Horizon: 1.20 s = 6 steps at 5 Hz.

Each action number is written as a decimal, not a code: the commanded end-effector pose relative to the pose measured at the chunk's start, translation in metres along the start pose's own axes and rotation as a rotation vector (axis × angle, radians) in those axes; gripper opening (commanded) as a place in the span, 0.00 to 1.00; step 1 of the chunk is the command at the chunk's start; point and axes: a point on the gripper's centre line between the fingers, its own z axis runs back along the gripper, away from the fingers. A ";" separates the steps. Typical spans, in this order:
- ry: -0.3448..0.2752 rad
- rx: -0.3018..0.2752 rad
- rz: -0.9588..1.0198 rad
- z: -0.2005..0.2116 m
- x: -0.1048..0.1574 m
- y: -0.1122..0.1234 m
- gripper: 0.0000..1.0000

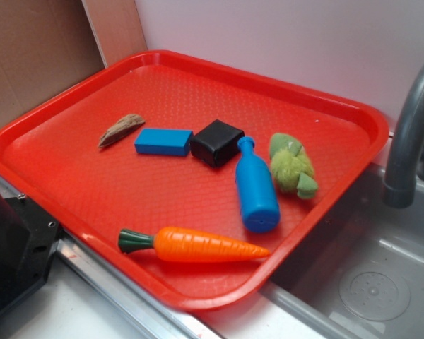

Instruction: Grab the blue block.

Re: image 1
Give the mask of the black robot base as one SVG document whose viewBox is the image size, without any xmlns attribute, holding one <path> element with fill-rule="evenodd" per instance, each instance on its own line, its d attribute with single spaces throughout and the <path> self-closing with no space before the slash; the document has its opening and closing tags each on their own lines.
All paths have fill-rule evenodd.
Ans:
<svg viewBox="0 0 424 339">
<path fill-rule="evenodd" d="M 60 233 L 31 198 L 0 194 L 0 317 L 47 282 Z"/>
</svg>

